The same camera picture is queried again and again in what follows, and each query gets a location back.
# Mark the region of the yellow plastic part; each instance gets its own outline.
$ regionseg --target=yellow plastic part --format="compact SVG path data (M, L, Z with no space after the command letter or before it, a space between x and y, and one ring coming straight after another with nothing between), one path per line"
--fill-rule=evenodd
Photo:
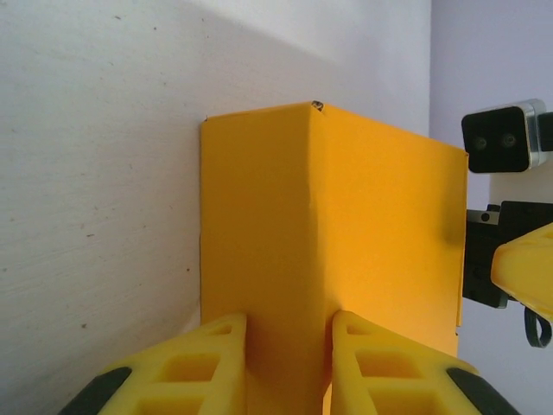
M480 415L446 372L464 361L347 311L333 339L332 415Z
M500 246L492 281L553 322L553 223Z
M455 355L467 155L330 105L201 128L201 318L248 315L248 411L321 414L332 315Z
M245 415L245 330L227 316L118 361L132 373L100 415Z

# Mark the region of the yellow box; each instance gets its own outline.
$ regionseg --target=yellow box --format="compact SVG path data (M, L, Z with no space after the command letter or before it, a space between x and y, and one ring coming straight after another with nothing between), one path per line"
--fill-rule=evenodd
M250 414L320 414L332 315L455 355L467 155L305 103L201 130L201 316L248 316Z

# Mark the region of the black bracket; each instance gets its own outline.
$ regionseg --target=black bracket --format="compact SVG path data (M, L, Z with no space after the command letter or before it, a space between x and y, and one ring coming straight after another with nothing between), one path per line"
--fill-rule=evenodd
M467 211L463 296L496 309L507 306L509 295L491 278L495 250L553 221L553 203L504 201L486 211Z

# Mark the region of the depth camera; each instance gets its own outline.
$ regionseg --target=depth camera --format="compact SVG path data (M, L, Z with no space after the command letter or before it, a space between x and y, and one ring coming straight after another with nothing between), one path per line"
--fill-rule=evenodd
M529 99L468 114L461 127L473 173L521 172L547 160L538 120L545 103Z

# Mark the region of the white wall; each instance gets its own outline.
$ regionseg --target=white wall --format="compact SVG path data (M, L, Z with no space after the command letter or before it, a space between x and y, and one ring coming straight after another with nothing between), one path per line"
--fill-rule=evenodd
M429 36L430 0L0 2L0 412L197 322L206 116L320 99L428 134Z
M541 98L553 109L553 1L435 0L432 4L430 136L462 146L461 118L487 106ZM518 175L470 177L468 206L553 203L553 162ZM460 356L522 413L551 413L553 346L531 348L523 309L465 301Z

